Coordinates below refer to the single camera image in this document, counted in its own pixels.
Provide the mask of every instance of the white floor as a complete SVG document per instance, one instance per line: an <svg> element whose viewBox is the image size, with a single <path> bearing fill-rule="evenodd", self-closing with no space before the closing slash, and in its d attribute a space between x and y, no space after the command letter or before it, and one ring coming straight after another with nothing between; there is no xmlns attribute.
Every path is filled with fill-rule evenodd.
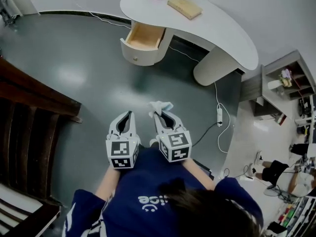
<svg viewBox="0 0 316 237"><path fill-rule="evenodd" d="M230 177L242 174L244 166L254 161L258 150L262 150L264 160L276 159L291 166L299 156L289 152L289 145L301 139L296 136L294 121L287 118L280 126L273 119L257 120L253 116L250 103L242 102L238 107L234 135L223 170L228 168ZM270 183L263 182L263 184L258 180L245 181L242 178L239 179L239 183L257 201L262 209L265 225L268 225L275 219L278 209L283 205L277 197L263 194L266 188L264 184L270 185Z"/></svg>

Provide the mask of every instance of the black hair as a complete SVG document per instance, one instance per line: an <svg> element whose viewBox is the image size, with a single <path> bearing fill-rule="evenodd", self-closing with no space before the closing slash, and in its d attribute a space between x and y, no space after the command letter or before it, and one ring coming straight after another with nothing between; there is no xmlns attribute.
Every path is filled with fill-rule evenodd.
<svg viewBox="0 0 316 237"><path fill-rule="evenodd" d="M186 189L181 178L162 184L159 189L178 215L181 237L260 236L260 227L249 214L214 191Z"/></svg>

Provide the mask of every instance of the drawer front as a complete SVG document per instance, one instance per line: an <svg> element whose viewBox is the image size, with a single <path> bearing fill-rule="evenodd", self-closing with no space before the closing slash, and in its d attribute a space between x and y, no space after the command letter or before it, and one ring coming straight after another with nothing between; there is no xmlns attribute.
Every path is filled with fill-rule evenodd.
<svg viewBox="0 0 316 237"><path fill-rule="evenodd" d="M157 48L140 49L128 44L124 39L120 39L120 45L124 58L135 65L150 66L156 61L158 55Z"/></svg>

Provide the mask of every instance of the desk top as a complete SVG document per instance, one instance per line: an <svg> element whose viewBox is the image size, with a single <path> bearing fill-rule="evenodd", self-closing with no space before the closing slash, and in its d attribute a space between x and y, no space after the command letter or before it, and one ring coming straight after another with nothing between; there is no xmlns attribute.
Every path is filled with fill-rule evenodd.
<svg viewBox="0 0 316 237"><path fill-rule="evenodd" d="M121 0L120 8L130 19L153 26L181 30L220 47L248 70L258 66L255 45L241 26L207 0L191 0L203 11L189 20L167 5L168 0Z"/></svg>

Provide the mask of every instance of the white cube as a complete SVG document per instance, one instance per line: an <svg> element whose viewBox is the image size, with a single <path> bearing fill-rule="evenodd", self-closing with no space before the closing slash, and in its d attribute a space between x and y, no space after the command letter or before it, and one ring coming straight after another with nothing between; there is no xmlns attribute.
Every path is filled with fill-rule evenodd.
<svg viewBox="0 0 316 237"><path fill-rule="evenodd" d="M169 162L190 158L192 142L189 131L160 134L156 138L160 151Z"/></svg>
<svg viewBox="0 0 316 237"><path fill-rule="evenodd" d="M107 140L107 154L113 168L133 168L138 155L138 140Z"/></svg>

